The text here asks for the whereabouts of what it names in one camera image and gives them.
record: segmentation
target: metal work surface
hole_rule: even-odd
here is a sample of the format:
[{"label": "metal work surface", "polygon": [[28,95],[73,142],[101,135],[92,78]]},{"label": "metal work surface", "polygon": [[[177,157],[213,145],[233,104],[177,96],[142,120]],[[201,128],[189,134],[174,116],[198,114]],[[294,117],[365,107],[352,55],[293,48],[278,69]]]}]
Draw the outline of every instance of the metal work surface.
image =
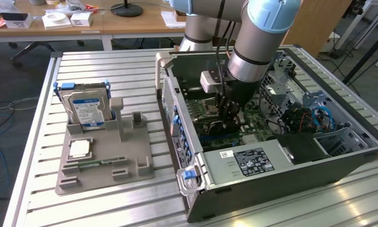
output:
[{"label": "metal work surface", "polygon": [[[378,129],[378,114],[302,50],[289,47],[332,88]],[[52,58],[36,116],[12,192],[4,226],[378,226],[378,160],[340,182],[261,205],[189,224],[176,183],[172,159],[154,93],[154,55],[158,50],[69,52]],[[320,89],[297,71],[309,90]],[[124,97],[122,114],[142,111],[153,155],[154,178],[72,195],[55,193],[67,126],[67,113],[52,84],[112,83]]]}]

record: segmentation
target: desk lamp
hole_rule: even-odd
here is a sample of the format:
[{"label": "desk lamp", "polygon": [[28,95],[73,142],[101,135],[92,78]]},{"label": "desk lamp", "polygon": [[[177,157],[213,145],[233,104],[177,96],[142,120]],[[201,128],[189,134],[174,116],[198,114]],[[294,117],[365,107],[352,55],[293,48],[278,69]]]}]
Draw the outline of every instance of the desk lamp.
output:
[{"label": "desk lamp", "polygon": [[125,0],[124,4],[112,6],[112,13],[120,17],[137,17],[142,14],[142,8],[137,5],[129,4]]}]

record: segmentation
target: chair wheel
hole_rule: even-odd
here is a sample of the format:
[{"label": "chair wheel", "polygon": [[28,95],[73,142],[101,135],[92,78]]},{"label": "chair wheel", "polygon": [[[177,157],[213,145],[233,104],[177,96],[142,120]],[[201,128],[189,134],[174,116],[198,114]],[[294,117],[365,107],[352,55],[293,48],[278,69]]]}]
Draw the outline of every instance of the chair wheel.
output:
[{"label": "chair wheel", "polygon": [[19,47],[19,44],[17,43],[8,43],[8,46],[13,49],[16,49]]},{"label": "chair wheel", "polygon": [[79,46],[84,46],[85,45],[85,43],[81,40],[77,40],[77,44],[79,44]]},{"label": "chair wheel", "polygon": [[23,68],[23,63],[20,63],[20,62],[16,62],[16,61],[13,61],[12,62],[12,66],[15,67],[15,68]]}]

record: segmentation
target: motherboard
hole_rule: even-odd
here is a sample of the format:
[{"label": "motherboard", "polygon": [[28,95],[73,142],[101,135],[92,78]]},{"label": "motherboard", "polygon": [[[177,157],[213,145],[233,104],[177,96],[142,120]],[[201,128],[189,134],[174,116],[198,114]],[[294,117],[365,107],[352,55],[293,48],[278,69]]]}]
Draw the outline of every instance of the motherboard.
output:
[{"label": "motherboard", "polygon": [[240,130],[234,133],[216,134],[213,127],[217,127],[220,119],[214,98],[186,100],[204,151],[262,142],[274,135],[256,103],[257,101],[252,100],[240,113]]}]

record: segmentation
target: desk leg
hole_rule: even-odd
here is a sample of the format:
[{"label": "desk leg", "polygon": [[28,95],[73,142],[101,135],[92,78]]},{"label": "desk leg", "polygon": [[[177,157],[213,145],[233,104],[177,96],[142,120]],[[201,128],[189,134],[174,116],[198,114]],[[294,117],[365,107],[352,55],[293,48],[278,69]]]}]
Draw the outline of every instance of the desk leg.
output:
[{"label": "desk leg", "polygon": [[112,35],[101,35],[104,51],[112,50]]},{"label": "desk leg", "polygon": [[354,49],[358,49],[361,44],[364,43],[364,41],[366,40],[368,36],[372,34],[374,28],[378,24],[378,15],[376,16],[374,20],[373,20],[373,23],[370,24],[370,26],[366,28],[366,31],[365,33],[361,35],[358,41],[357,41],[357,45],[354,45]]},{"label": "desk leg", "polygon": [[349,25],[349,27],[348,27],[348,29],[346,29],[346,31],[345,31],[345,33],[344,33],[344,35],[341,36],[338,42],[336,43],[336,46],[334,46],[334,49],[336,49],[336,50],[338,50],[338,49],[342,47],[342,44],[345,43],[345,41],[346,41],[346,39],[348,39],[350,33],[353,32],[353,30],[354,30],[354,28],[356,28],[358,22],[361,21],[361,18],[362,18],[364,15],[366,14],[366,11],[368,11],[368,9],[370,8],[370,6],[372,6],[372,0],[368,0],[366,3],[365,3],[365,6],[364,6],[364,8],[362,8],[362,10],[364,10],[362,14],[356,16],[356,18],[354,18],[352,24]]}]

